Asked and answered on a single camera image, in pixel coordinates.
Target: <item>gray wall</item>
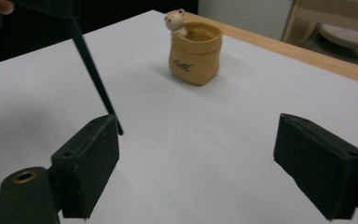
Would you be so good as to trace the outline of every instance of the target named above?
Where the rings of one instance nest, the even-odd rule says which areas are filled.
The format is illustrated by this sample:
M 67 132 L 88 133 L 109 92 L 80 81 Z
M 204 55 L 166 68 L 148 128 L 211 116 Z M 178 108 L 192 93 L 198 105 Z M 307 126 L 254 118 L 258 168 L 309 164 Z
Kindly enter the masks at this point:
M 281 40 L 293 0 L 199 0 L 199 15 Z

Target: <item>small planter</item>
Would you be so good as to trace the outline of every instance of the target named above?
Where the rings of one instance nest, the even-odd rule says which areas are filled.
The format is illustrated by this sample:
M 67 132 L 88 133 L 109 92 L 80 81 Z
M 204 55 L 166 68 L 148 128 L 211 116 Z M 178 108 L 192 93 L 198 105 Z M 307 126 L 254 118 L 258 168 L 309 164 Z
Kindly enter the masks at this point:
M 203 22 L 185 23 L 187 35 L 172 35 L 170 70 L 182 80 L 204 85 L 219 70 L 222 31 Z

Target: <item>white table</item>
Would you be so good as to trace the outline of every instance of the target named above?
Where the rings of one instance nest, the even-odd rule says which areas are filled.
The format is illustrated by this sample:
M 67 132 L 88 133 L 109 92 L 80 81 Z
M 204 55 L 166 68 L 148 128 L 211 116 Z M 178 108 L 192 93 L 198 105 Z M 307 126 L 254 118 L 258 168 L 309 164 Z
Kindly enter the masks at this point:
M 358 147 L 358 82 L 224 36 L 202 87 L 168 68 L 150 11 L 86 35 L 125 134 L 88 223 L 329 223 L 275 161 L 281 113 Z M 0 63 L 0 183 L 105 114 L 72 41 Z M 62 223 L 82 223 L 62 219 Z M 358 223 L 353 220 L 335 223 Z

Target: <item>wooden table edge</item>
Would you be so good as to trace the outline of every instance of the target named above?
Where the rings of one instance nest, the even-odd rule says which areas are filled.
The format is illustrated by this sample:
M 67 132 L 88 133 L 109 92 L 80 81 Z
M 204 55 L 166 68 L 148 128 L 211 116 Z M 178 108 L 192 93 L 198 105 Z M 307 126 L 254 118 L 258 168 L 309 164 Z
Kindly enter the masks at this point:
M 302 49 L 294 45 L 289 45 L 283 43 L 282 41 L 248 32 L 240 28 L 222 23 L 220 21 L 214 21 L 208 18 L 195 15 L 193 13 L 187 12 L 185 15 L 186 21 L 207 22 L 213 26 L 220 28 L 223 31 L 224 35 L 231 36 L 233 38 L 256 45 L 263 49 L 271 50 L 283 56 L 301 61 L 303 63 L 308 63 L 313 66 L 341 75 L 343 77 L 358 81 L 357 64 L 347 63 L 339 59 L 323 55 L 321 53 Z

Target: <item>hand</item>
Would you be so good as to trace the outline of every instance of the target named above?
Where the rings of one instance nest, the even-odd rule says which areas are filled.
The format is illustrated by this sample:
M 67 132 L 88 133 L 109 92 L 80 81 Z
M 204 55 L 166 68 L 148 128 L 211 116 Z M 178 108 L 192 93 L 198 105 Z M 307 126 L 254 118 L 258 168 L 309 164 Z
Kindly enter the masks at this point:
M 14 3 L 8 0 L 0 0 L 0 13 L 8 15 L 14 11 Z

